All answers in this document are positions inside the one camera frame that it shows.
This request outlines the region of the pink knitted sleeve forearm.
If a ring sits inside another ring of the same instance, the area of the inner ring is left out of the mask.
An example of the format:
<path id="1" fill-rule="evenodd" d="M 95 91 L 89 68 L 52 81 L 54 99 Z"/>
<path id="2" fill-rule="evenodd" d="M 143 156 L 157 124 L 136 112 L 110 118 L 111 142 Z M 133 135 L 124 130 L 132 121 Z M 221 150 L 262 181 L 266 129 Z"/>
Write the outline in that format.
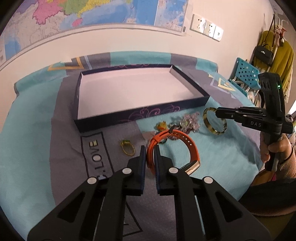
<path id="1" fill-rule="evenodd" d="M 277 180 L 295 179 L 296 166 L 295 166 L 295 150 L 292 148 L 292 152 L 288 159 L 279 164 L 276 172 Z"/>

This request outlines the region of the person's right hand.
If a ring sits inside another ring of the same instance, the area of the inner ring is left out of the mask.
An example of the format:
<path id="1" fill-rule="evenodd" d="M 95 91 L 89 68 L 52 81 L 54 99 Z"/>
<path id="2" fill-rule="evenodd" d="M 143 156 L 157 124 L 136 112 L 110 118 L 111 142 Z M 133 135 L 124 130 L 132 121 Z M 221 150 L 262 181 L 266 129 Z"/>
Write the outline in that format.
<path id="1" fill-rule="evenodd" d="M 280 153 L 279 162 L 287 160 L 292 153 L 292 146 L 285 134 L 282 139 L 276 143 L 267 145 L 264 139 L 264 133 L 260 133 L 260 155 L 263 163 L 266 163 L 270 159 L 270 153 Z"/>

